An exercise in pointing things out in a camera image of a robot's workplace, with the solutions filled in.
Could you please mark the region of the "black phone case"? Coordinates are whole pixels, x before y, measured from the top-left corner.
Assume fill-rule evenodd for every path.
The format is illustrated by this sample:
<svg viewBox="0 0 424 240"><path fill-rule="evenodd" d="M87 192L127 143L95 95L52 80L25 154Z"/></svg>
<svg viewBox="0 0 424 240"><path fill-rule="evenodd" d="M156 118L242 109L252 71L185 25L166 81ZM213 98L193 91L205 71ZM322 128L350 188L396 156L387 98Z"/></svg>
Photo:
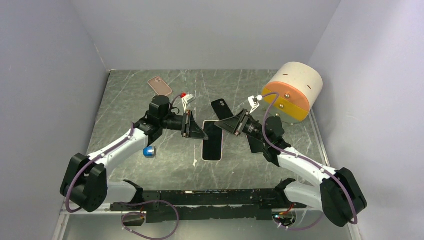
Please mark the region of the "black phone case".
<svg viewBox="0 0 424 240"><path fill-rule="evenodd" d="M234 117L230 107L223 98L212 101L211 107L220 121Z"/></svg>

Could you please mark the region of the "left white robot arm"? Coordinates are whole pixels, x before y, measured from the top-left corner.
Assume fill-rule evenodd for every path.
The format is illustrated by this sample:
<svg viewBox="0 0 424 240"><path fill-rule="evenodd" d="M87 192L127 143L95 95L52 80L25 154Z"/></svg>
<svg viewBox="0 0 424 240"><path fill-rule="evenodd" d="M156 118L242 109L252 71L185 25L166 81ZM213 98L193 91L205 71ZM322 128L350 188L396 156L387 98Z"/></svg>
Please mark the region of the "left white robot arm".
<svg viewBox="0 0 424 240"><path fill-rule="evenodd" d="M156 95L145 115L132 123L123 136L98 151L88 155L77 153L70 159L59 190L65 198L67 212L91 213L107 202L125 205L130 210L139 209L146 200L143 188L130 180L109 182L108 175L135 153L152 149L164 130L178 131L188 139L208 140L193 111L187 108L195 96L182 93L178 98L183 114L173 112L173 100Z"/></svg>

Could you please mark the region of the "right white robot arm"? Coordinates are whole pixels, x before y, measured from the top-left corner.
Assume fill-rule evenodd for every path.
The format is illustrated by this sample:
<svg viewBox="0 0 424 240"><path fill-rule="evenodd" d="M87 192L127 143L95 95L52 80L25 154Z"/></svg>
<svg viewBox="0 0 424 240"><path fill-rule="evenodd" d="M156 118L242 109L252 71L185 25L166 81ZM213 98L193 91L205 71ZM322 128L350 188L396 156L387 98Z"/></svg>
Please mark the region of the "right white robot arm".
<svg viewBox="0 0 424 240"><path fill-rule="evenodd" d="M261 148L264 158L277 167L285 168L306 180L282 180L275 188L275 202L282 208L299 203L321 211L334 225L356 224L358 214L367 208L367 200L354 176L347 168L335 169L320 164L284 140L279 117L268 117L264 123L255 120L247 110L219 120L218 128L239 136L246 134Z"/></svg>

